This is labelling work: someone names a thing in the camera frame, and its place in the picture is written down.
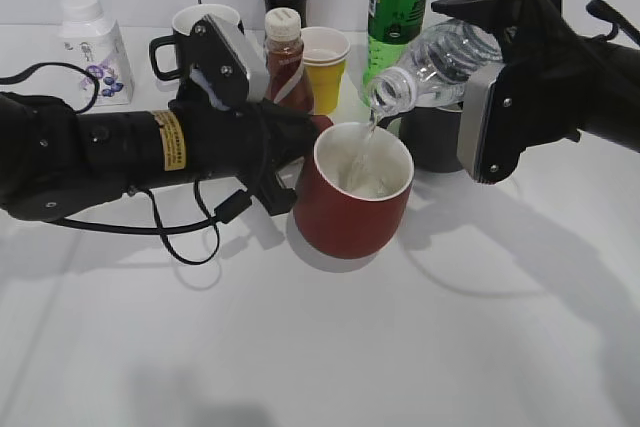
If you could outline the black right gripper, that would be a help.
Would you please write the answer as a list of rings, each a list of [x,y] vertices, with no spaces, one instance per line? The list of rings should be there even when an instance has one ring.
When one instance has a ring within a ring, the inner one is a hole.
[[[578,131],[610,136],[609,33],[576,33],[553,0],[436,0],[431,10],[477,27],[505,27],[499,45],[517,102],[513,127],[527,146]]]

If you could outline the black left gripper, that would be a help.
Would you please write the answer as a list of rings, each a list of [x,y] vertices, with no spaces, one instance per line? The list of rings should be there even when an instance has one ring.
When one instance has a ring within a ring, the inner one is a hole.
[[[277,170],[312,149],[320,128],[311,115],[267,100],[222,111],[204,101],[175,99],[169,110],[180,123],[187,152],[186,168],[169,176],[171,186],[235,177],[270,216],[291,211],[296,192]]]

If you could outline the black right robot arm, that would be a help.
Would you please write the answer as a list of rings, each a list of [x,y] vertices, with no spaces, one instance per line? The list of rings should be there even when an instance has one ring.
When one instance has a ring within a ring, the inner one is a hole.
[[[639,51],[615,44],[638,30],[603,0],[587,10],[606,35],[577,34],[562,0],[437,0],[433,11],[479,28],[500,57],[465,86],[458,141],[461,162],[484,174],[507,170],[527,148],[588,132],[639,148]]]

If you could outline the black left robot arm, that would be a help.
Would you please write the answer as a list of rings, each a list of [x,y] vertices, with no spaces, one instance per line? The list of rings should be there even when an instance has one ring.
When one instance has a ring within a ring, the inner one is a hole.
[[[1,208],[55,222],[144,189],[234,177],[266,211],[295,192],[278,172],[320,133],[309,114],[269,101],[222,111],[175,99],[165,110],[78,114],[50,96],[1,96]]]

